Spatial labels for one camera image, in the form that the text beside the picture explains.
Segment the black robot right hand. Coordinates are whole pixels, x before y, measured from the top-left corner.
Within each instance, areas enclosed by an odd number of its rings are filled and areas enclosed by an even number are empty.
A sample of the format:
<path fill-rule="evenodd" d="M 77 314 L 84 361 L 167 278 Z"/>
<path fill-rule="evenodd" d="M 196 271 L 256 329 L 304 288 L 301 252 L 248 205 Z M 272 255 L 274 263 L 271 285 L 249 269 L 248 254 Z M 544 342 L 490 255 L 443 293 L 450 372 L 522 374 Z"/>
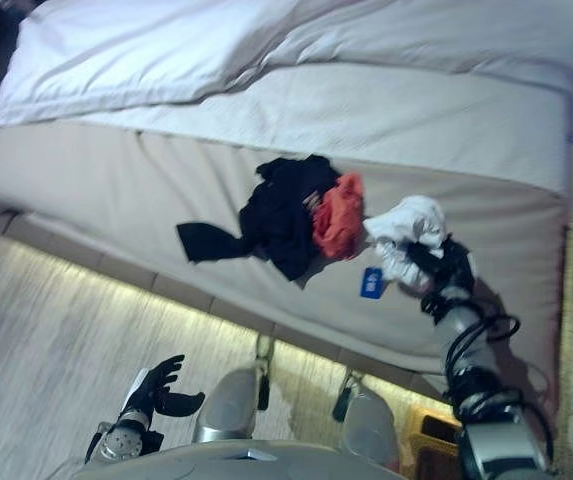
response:
<path fill-rule="evenodd" d="M 448 235 L 438 247 L 441 255 L 433 253 L 428 246 L 419 242 L 406 247 L 406 254 L 416 266 L 420 278 L 410 289 L 418 294 L 437 293 L 464 298 L 473 296 L 476 283 L 469 259 L 469 250 Z"/>

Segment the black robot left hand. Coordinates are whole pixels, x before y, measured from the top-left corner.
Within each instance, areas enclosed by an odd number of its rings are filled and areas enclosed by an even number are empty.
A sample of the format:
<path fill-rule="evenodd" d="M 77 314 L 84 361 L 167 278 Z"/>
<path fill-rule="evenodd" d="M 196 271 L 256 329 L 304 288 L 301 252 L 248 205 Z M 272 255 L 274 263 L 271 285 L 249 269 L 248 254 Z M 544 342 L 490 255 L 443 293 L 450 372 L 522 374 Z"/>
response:
<path fill-rule="evenodd" d="M 183 354 L 176 355 L 149 370 L 126 400 L 122 412 L 140 411 L 149 420 L 154 412 L 169 417 L 189 417 L 198 412 L 206 400 L 204 392 L 189 395 L 171 391 L 184 359 Z"/>

